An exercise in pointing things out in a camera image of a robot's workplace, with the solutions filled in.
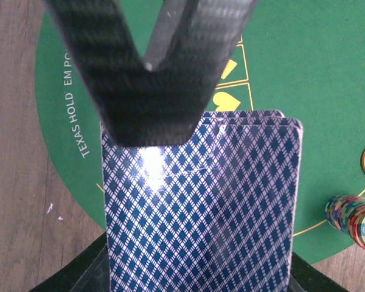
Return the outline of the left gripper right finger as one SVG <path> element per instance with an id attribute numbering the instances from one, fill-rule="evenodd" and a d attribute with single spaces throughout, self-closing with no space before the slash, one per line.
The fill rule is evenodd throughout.
<path id="1" fill-rule="evenodd" d="M 292 254 L 288 291 L 348 292 L 341 285 L 327 277 L 295 252 Z"/>

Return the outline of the carbon finger of the right gripper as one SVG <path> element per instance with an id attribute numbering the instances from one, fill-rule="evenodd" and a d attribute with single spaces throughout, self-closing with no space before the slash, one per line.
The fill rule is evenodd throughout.
<path id="1" fill-rule="evenodd" d="M 144 56 L 118 1 L 46 8 L 109 136 L 124 147 L 192 136 L 255 1 L 164 1 Z"/>

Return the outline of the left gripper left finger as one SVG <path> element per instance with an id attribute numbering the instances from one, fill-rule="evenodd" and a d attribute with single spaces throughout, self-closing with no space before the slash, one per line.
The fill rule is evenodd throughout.
<path id="1" fill-rule="evenodd" d="M 110 290 L 110 269 L 107 237 L 103 233 L 74 260 L 46 279 L 32 291 L 93 291 Z"/>

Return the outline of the stack of poker chips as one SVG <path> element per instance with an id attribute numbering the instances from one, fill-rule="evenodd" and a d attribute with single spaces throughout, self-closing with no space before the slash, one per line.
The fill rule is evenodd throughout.
<path id="1" fill-rule="evenodd" d="M 365 197 L 339 195 L 325 205 L 325 219 L 365 249 Z"/>

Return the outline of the blue playing card deck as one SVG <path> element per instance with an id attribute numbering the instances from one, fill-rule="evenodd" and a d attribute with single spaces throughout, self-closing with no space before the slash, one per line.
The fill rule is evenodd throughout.
<path id="1" fill-rule="evenodd" d="M 111 291 L 286 291 L 303 126 L 206 113 L 172 147 L 102 131 Z"/>

